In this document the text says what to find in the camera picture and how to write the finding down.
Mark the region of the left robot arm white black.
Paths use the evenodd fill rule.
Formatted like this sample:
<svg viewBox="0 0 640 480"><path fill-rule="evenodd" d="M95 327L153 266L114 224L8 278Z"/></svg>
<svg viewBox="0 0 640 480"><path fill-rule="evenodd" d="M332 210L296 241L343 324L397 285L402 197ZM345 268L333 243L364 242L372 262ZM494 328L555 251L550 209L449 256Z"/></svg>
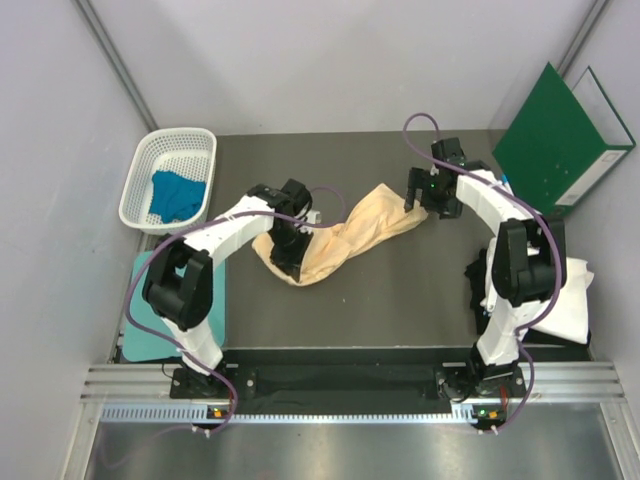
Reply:
<svg viewBox="0 0 640 480"><path fill-rule="evenodd" d="M280 189L259 184L209 225L177 237L150 261L142 298L179 343L192 384L205 396L226 387L218 366L223 352L214 338L209 315L215 303L216 269L254 238L272 242L268 259L290 279L300 279L302 260L319 223L311 192L290 179Z"/></svg>

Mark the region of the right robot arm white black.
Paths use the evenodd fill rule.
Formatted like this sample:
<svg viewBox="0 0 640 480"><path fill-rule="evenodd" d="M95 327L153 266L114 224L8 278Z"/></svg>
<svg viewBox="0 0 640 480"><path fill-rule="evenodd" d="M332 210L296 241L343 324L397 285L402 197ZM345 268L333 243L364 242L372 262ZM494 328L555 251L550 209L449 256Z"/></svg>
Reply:
<svg viewBox="0 0 640 480"><path fill-rule="evenodd" d="M544 318L566 282L564 224L549 220L509 193L481 161L467 160L458 138L434 142L431 170L409 172L404 208L420 205L442 219L472 210L491 230L485 298L490 318L467 362L467 384L487 396L513 375L519 343Z"/></svg>

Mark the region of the peach yellow t shirt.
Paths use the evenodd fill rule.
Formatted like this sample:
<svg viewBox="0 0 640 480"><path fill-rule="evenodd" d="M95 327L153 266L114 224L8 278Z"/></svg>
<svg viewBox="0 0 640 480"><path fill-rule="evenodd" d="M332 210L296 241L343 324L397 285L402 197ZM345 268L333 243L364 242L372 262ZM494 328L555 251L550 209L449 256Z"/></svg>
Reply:
<svg viewBox="0 0 640 480"><path fill-rule="evenodd" d="M326 279L347 260L416 228L427 219L428 213L418 203L410 211L404 209L404 204L404 198L381 183L354 206L345 222L315 229L298 280L271 262L273 242L268 234L257 236L251 247L276 277L292 286L310 286Z"/></svg>

